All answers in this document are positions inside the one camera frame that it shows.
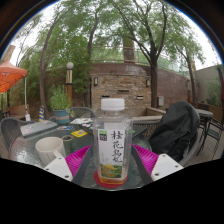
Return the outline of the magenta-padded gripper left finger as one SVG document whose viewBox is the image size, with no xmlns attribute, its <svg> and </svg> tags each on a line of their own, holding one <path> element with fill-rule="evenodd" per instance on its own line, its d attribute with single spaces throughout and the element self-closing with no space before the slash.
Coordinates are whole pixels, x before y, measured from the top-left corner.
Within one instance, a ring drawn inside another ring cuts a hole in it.
<svg viewBox="0 0 224 224">
<path fill-rule="evenodd" d="M 57 155 L 44 170 L 76 185 L 81 185 L 92 155 L 92 146 L 88 145 L 73 152 L 66 158 Z"/>
</svg>

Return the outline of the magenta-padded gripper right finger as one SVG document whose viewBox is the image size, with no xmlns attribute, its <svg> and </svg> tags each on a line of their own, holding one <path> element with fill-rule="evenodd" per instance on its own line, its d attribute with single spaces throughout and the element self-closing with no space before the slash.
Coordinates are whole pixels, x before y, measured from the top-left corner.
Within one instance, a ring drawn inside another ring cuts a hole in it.
<svg viewBox="0 0 224 224">
<path fill-rule="evenodd" d="M 157 155 L 138 145 L 132 145 L 131 153 L 135 159 L 144 185 L 182 169 L 182 166 L 167 154 Z"/>
</svg>

